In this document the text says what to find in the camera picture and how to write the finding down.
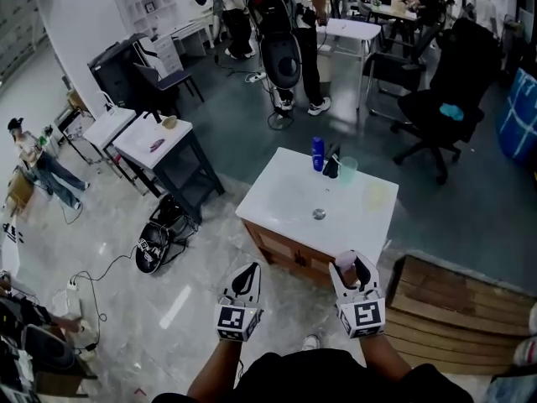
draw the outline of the blue bottle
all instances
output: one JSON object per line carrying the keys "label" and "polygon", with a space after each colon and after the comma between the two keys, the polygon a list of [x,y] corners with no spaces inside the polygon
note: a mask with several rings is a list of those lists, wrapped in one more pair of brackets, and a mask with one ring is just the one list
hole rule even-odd
{"label": "blue bottle", "polygon": [[311,158],[313,159],[313,168],[322,171],[325,164],[325,141],[321,138],[313,138],[311,142]]}

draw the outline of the black office chair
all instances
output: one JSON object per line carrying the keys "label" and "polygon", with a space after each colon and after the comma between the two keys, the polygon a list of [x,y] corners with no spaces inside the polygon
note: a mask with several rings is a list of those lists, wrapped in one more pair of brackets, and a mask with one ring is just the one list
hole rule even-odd
{"label": "black office chair", "polygon": [[[418,42],[410,46],[398,40],[392,40],[394,43],[405,44],[410,47],[409,57],[400,57],[397,55],[389,54],[387,52],[378,51],[373,53],[364,67],[363,72],[369,73],[368,91],[366,93],[366,105],[369,108],[369,113],[379,117],[397,120],[397,118],[390,117],[384,113],[381,113],[369,105],[369,94],[371,93],[371,87],[373,85],[373,79],[378,81],[386,81],[394,85],[402,86],[404,89],[416,92],[420,87],[421,75],[427,70],[427,65],[421,58],[425,50],[429,47],[430,42],[440,32],[440,25],[433,25],[425,34],[423,34]],[[388,90],[381,87],[378,91],[383,94],[388,94],[393,97],[400,98]]]}
{"label": "black office chair", "polygon": [[[450,150],[453,161],[458,161],[461,150],[454,143],[469,142],[479,122],[484,118],[479,109],[483,94],[500,69],[500,49],[492,34],[469,21],[459,19],[452,30],[447,30],[439,41],[441,60],[430,90],[411,92],[401,97],[398,105],[410,123],[396,122],[391,130],[404,130],[421,139],[408,151],[394,157],[397,165],[403,160],[428,148],[432,151],[440,175],[436,180],[444,185],[447,168],[440,148]],[[442,103],[457,105],[464,113],[455,121],[440,112]]]}
{"label": "black office chair", "polygon": [[159,72],[153,67],[147,67],[146,65],[140,65],[137,63],[133,64],[138,69],[142,75],[142,78],[145,80],[146,86],[149,88],[148,91],[145,91],[144,88],[140,88],[140,93],[144,94],[150,103],[149,106],[151,107],[151,111],[156,111],[157,109],[162,110],[160,107],[166,106],[173,108],[179,117],[179,109],[175,103],[178,89],[175,87],[179,87],[180,84],[184,83],[189,93],[194,96],[194,93],[190,89],[187,81],[190,81],[201,101],[205,101],[200,93],[200,90],[198,90],[197,85],[194,83],[190,73],[186,71],[175,71],[171,75],[166,76],[164,79],[159,80]]}

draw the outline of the marble floor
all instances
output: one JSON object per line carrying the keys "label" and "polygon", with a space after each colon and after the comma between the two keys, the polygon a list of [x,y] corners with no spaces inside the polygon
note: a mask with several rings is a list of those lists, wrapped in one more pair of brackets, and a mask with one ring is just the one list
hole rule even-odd
{"label": "marble floor", "polygon": [[[83,213],[70,226],[65,224],[57,200],[46,201],[37,193],[25,213],[41,239],[41,264],[25,264],[23,273],[34,282],[36,296],[48,308],[72,275],[88,270],[97,277],[118,255],[129,254],[158,203],[150,194],[141,196],[106,165],[86,165],[69,147],[62,149],[60,161],[90,181],[91,187],[81,194]],[[203,224],[174,262],[154,275],[144,275],[133,259],[121,258],[95,284],[98,306],[107,321],[101,324],[101,341],[91,362],[99,381],[84,386],[92,401],[141,402],[167,391],[185,393],[217,343],[212,315],[222,277],[253,261],[262,268],[265,313],[244,345],[245,369],[268,351],[286,354],[300,350],[303,338],[312,332],[321,337],[324,346],[345,349],[363,364],[359,344],[346,337],[336,319],[333,291],[317,288],[277,265],[267,266],[234,214],[249,185],[225,176],[222,183],[226,194],[207,201],[202,209]],[[75,212],[66,209],[65,215],[71,220]],[[383,286],[400,254],[392,248],[384,251],[379,263]],[[79,292],[83,314],[96,327],[89,282],[79,280]],[[189,294],[185,304],[169,326],[162,328],[162,318],[182,292]],[[489,381],[486,377],[451,377],[476,401],[481,400]]]}

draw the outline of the black cap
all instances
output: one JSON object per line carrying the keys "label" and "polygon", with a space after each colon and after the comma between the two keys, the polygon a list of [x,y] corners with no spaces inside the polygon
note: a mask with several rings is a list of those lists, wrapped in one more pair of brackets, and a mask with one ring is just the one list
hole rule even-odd
{"label": "black cap", "polygon": [[8,131],[13,130],[14,128],[20,128],[24,118],[11,118],[11,121],[8,123]]}

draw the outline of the picture frame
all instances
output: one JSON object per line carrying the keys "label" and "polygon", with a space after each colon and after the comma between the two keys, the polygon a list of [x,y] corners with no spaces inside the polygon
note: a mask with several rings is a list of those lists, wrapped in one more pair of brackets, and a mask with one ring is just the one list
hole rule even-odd
{"label": "picture frame", "polygon": [[155,10],[153,2],[145,3],[143,6],[145,7],[145,12],[147,13],[152,13]]}

